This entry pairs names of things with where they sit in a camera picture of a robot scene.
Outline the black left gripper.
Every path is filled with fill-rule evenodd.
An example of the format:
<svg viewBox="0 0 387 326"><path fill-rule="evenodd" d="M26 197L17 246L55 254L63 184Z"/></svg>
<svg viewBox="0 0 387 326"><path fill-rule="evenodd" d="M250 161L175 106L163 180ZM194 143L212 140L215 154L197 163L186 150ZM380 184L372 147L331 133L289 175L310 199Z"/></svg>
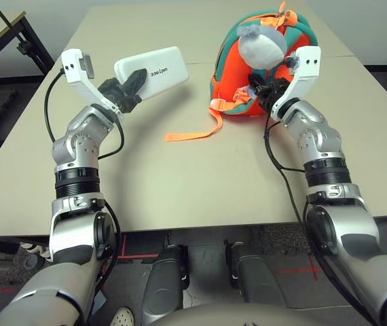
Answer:
<svg viewBox="0 0 387 326"><path fill-rule="evenodd" d="M98 91L116 104L122 113L130 113L142 101L137 92L146 80L147 70L138 69L130 74L124 84L120 84L116 78L107 79L98 87Z"/></svg>

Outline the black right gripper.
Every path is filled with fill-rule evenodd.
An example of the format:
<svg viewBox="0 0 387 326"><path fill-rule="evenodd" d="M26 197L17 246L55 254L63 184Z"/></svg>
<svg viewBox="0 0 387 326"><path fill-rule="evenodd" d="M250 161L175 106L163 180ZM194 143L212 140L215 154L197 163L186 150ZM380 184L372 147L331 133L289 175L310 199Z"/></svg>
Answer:
<svg viewBox="0 0 387 326"><path fill-rule="evenodd" d="M260 107L270 111L274 104L287 90L290 82L285 78L274 79L265 84L263 78L252 73L249 75L250 87L255 89L255 95L260 98Z"/></svg>

